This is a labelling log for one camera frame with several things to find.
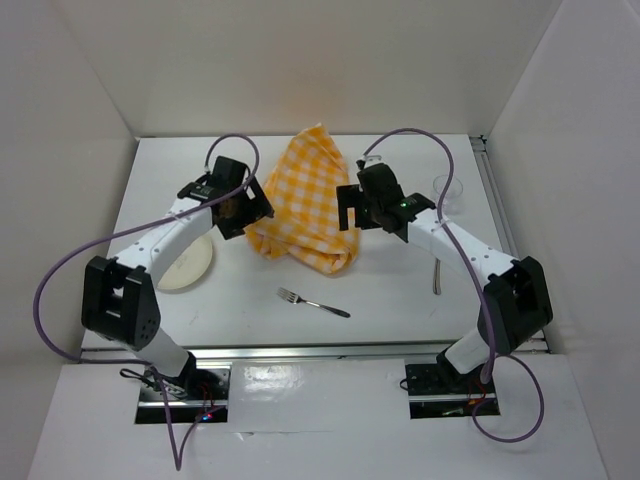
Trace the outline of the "yellow white checkered cloth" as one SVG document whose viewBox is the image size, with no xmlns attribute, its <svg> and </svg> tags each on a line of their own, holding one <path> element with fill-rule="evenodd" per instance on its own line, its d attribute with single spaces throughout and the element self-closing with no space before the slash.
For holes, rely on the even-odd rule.
<svg viewBox="0 0 640 480">
<path fill-rule="evenodd" d="M 249 245 L 269 260 L 290 256 L 327 276 L 342 272 L 359 253 L 359 233 L 339 229 L 336 188 L 348 183 L 348 165 L 324 125 L 299 132 L 267 176 L 274 216 L 245 230 Z"/>
</svg>

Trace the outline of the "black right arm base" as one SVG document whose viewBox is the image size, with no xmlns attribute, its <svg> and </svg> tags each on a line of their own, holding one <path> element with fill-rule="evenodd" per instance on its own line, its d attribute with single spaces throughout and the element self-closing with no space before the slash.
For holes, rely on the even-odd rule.
<svg viewBox="0 0 640 480">
<path fill-rule="evenodd" d="M 480 381 L 482 367 L 446 383 L 435 364 L 407 364 L 399 387 L 408 395 L 411 419 L 470 417 L 476 406 L 478 416 L 498 416 L 500 407 L 493 382 Z"/>
</svg>

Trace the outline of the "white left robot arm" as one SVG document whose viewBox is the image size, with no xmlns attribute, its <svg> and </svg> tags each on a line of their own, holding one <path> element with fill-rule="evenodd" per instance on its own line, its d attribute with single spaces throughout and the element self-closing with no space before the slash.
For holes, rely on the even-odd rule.
<svg viewBox="0 0 640 480">
<path fill-rule="evenodd" d="M 195 356 L 161 328 L 156 288 L 171 265 L 212 229 L 230 240 L 274 210 L 246 164 L 216 158 L 212 171 L 179 191 L 162 224 L 112 258 L 94 257 L 85 268 L 81 321 L 154 368 L 176 399 L 218 393 L 222 380 L 198 368 Z"/>
</svg>

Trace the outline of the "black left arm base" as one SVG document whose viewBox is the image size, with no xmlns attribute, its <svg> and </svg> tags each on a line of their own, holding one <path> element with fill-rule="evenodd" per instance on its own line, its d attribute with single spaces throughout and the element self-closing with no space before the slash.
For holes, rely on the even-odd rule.
<svg viewBox="0 0 640 480">
<path fill-rule="evenodd" d="M 137 373 L 123 368 L 119 374 L 124 379 L 138 381 L 140 385 L 135 423 L 164 424 L 164 398 L 160 383 L 152 373 L 148 369 Z M 204 424 L 226 423 L 229 415 L 230 376 L 229 367 L 201 370 L 195 383 L 187 389 L 164 379 L 171 421 L 176 424 L 188 424 L 194 420 Z"/>
</svg>

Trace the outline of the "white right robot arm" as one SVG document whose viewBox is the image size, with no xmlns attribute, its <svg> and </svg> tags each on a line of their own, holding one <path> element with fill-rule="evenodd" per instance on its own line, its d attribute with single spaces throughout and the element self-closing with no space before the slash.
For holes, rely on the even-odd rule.
<svg viewBox="0 0 640 480">
<path fill-rule="evenodd" d="M 553 319 L 542 265 L 528 256 L 518 260 L 485 244 L 449 218 L 420 193 L 406 196 L 384 163 L 357 173 L 358 182 L 336 188 L 339 229 L 381 228 L 432 254 L 453 271 L 474 273 L 481 293 L 476 325 L 436 357 L 436 379 L 448 392 L 460 391 L 471 372 L 494 354 L 508 355 Z"/>
</svg>

